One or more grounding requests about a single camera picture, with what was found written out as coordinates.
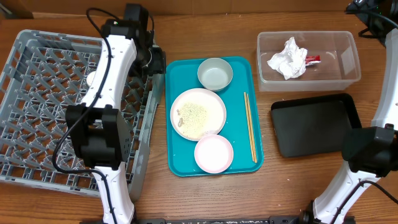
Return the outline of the cream white cup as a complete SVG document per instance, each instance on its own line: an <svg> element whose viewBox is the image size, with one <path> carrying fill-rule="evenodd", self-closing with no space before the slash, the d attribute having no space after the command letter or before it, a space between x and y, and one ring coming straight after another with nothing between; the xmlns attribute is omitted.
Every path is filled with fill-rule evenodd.
<svg viewBox="0 0 398 224"><path fill-rule="evenodd" d="M94 77L95 77L95 71L90 72L87 77L86 77L86 84L90 87L93 83Z"/></svg>

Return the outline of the grey ceramic bowl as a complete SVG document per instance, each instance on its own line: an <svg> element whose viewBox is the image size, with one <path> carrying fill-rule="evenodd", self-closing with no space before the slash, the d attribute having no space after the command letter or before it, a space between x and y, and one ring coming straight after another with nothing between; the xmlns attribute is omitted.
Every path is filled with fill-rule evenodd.
<svg viewBox="0 0 398 224"><path fill-rule="evenodd" d="M211 91L221 91L231 83L233 69L222 58L208 58L199 65L197 77L204 88Z"/></svg>

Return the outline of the white napkin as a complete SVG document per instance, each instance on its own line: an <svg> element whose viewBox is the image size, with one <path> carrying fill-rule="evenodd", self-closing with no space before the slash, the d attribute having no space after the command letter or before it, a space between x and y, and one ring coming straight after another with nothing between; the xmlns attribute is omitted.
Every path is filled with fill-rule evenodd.
<svg viewBox="0 0 398 224"><path fill-rule="evenodd" d="M270 60L267 61L271 69L276 70L283 75L285 80L290 78L298 78L306 71L305 59L308 50L300 48L295 38L291 37L284 44L284 49L274 54Z"/></svg>

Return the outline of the red snack wrapper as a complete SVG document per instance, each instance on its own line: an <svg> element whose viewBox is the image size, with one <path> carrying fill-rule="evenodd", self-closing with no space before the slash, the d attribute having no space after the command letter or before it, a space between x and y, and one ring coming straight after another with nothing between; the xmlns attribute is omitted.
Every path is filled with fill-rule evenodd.
<svg viewBox="0 0 398 224"><path fill-rule="evenodd" d="M319 55L316 56L307 56L305 58L305 66L311 66L311 65L315 65L317 63L320 63L321 59Z"/></svg>

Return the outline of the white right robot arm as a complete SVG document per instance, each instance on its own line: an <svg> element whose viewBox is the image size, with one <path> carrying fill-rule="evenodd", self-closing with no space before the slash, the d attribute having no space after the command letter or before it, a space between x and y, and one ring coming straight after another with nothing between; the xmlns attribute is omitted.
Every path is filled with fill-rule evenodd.
<svg viewBox="0 0 398 224"><path fill-rule="evenodd" d="M367 26L359 35L386 48L381 99L368 128L346 137L343 164L326 190L311 201L294 223L344 223L346 214L370 186L397 170L397 1L353 1L345 10Z"/></svg>

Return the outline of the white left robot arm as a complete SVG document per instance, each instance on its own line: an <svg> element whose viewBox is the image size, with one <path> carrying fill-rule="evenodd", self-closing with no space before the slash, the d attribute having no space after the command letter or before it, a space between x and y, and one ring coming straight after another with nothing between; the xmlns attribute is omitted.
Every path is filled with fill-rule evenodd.
<svg viewBox="0 0 398 224"><path fill-rule="evenodd" d="M140 4L128 4L123 17L110 15L97 27L101 57L81 102L67 107L67 131L82 173L92 174L103 205L103 223L136 223L134 202L140 197L150 154L150 134L164 87L165 52L154 40L154 19ZM128 77L147 80L152 89L137 100L144 105L138 137L122 114Z"/></svg>

